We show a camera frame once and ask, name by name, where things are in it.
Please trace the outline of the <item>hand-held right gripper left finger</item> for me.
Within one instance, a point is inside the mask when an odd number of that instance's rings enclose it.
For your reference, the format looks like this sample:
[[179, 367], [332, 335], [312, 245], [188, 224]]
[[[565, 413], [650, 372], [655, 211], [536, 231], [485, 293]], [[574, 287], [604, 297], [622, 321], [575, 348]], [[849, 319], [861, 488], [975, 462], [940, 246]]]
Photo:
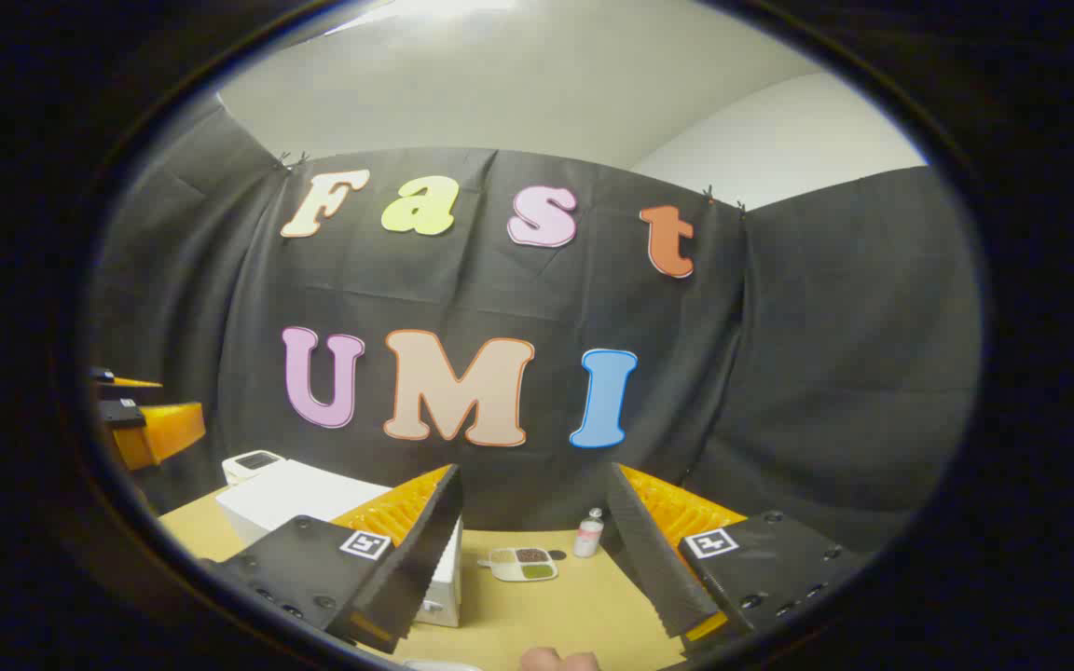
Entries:
[[456, 464], [340, 515], [295, 514], [224, 561], [244, 592], [329, 636], [392, 653], [408, 636], [463, 510]]

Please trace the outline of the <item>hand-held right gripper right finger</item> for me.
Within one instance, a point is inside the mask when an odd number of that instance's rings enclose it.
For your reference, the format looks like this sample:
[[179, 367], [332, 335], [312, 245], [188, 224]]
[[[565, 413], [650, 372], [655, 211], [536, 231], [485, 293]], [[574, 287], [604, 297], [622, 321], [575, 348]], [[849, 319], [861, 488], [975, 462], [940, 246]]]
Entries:
[[876, 556], [763, 493], [674, 485], [619, 462], [604, 485], [626, 572], [687, 658], [800, 619]]

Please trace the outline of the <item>white microwave oven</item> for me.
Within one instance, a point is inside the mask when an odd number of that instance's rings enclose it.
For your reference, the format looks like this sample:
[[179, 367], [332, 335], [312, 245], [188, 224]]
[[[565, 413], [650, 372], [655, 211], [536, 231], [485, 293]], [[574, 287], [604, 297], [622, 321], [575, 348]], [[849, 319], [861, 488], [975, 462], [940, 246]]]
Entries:
[[[222, 507], [240, 539], [250, 544], [296, 514], [329, 521], [388, 491], [388, 486], [281, 460], [256, 469], [242, 483], [230, 483], [214, 500]], [[418, 622], [460, 627], [461, 534], [463, 519], [459, 517], [415, 617]]]

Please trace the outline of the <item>small pink label bottle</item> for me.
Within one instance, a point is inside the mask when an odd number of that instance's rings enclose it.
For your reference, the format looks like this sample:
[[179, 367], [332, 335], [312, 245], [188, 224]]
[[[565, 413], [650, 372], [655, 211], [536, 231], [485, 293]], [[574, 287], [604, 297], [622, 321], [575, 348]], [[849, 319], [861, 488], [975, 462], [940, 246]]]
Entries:
[[580, 559], [587, 559], [587, 557], [596, 555], [599, 551], [603, 529], [603, 509], [601, 507], [592, 507], [576, 531], [572, 544], [574, 555]]

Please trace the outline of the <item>white divided seed dish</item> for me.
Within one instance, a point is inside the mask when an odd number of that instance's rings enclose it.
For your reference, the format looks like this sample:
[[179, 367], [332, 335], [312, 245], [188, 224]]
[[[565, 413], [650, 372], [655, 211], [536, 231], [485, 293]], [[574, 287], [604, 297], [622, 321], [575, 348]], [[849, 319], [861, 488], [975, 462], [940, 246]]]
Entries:
[[558, 577], [553, 556], [541, 548], [495, 548], [476, 563], [502, 582], [545, 582]]

